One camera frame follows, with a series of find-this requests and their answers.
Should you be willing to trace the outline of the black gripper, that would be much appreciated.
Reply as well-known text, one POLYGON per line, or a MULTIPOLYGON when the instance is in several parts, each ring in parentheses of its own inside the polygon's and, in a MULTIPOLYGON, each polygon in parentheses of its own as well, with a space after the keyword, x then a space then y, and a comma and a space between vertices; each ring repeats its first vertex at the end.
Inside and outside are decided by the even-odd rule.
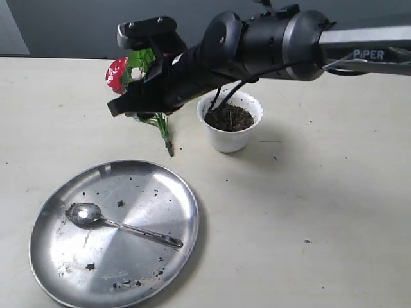
POLYGON ((107 103, 112 116, 156 112, 170 114, 186 102, 244 78, 239 64, 239 38, 203 38, 197 45, 182 49, 153 39, 118 38, 118 44, 133 51, 154 48, 156 60, 145 77, 128 84, 124 94, 107 103))

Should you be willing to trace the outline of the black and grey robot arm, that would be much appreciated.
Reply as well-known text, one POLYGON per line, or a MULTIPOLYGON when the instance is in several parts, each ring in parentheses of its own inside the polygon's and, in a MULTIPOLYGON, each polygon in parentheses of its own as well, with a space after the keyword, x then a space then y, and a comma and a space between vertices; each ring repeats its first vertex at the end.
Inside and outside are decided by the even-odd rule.
POLYGON ((293 4, 242 20, 217 15, 202 40, 187 47, 168 16, 118 26, 123 49, 152 49, 154 63, 143 78, 109 102, 113 116, 170 114, 186 102, 227 84, 260 78, 312 81, 329 71, 340 76, 410 74, 410 14, 332 22, 293 4))

